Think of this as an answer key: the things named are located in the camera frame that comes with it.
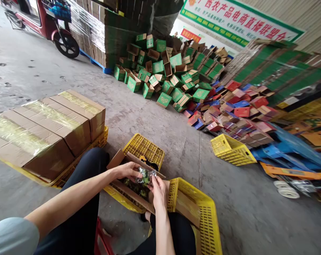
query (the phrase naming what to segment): person's arm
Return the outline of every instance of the person's arm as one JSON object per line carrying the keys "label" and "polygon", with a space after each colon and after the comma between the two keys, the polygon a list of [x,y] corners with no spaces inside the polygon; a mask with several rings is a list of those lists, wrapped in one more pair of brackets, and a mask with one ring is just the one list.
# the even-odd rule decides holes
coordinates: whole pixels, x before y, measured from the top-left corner
{"label": "person's arm", "polygon": [[156,210],[156,255],[175,255],[170,221],[167,211],[167,187],[162,179],[151,177],[154,194],[153,205]]}
{"label": "person's arm", "polygon": [[35,209],[25,219],[37,226],[40,240],[42,240],[113,180],[128,176],[142,178],[142,174],[136,171],[137,167],[139,167],[138,164],[129,162],[77,183]]}

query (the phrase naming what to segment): banner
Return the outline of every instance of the banner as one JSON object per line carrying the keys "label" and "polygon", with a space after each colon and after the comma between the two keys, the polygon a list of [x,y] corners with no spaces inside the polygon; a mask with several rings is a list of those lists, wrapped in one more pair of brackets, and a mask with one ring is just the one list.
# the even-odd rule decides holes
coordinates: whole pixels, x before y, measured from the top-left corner
{"label": "banner", "polygon": [[242,47],[255,38],[295,41],[304,33],[235,0],[185,0],[180,14]]}

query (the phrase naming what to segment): hand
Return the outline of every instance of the hand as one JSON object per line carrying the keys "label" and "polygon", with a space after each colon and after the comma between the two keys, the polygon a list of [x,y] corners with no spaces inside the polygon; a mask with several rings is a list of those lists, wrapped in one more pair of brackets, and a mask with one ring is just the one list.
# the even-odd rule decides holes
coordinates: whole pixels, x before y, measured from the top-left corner
{"label": "hand", "polygon": [[138,167],[140,167],[140,165],[134,162],[129,162],[124,165],[112,168],[111,170],[114,173],[115,179],[122,179],[124,177],[127,177],[134,182],[136,177],[143,178],[143,175],[138,172]]}
{"label": "hand", "polygon": [[153,187],[149,186],[149,189],[154,195],[153,206],[156,212],[167,211],[167,195],[168,189],[163,180],[159,176],[151,176]]}

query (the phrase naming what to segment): corrugated metal wall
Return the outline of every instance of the corrugated metal wall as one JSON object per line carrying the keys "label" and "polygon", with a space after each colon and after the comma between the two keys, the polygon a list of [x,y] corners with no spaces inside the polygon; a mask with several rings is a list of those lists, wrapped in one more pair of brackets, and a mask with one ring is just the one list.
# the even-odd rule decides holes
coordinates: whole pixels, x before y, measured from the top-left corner
{"label": "corrugated metal wall", "polygon": [[321,0],[240,0],[306,33],[297,50],[321,52]]}

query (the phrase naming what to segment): light blue sleeve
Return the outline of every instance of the light blue sleeve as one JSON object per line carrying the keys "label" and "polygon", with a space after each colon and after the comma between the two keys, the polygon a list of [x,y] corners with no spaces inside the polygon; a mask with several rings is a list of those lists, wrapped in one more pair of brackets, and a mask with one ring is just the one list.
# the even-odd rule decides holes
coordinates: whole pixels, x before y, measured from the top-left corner
{"label": "light blue sleeve", "polygon": [[39,242],[39,230],[23,218],[0,221],[0,255],[31,255]]}

